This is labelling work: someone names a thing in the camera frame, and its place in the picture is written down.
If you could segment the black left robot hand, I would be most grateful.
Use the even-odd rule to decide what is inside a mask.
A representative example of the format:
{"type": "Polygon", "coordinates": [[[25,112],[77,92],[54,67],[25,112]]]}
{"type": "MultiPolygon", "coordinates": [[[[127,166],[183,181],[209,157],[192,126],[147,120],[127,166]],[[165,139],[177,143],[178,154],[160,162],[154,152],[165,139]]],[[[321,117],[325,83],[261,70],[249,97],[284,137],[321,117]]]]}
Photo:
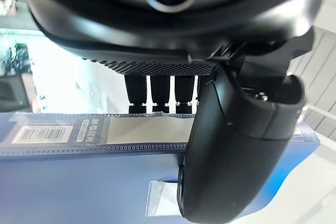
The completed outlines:
{"type": "Polygon", "coordinates": [[[313,46],[323,0],[27,0],[39,30],[133,76],[206,76],[177,202],[184,218],[225,223],[257,196],[306,101],[286,74],[313,46]]]}

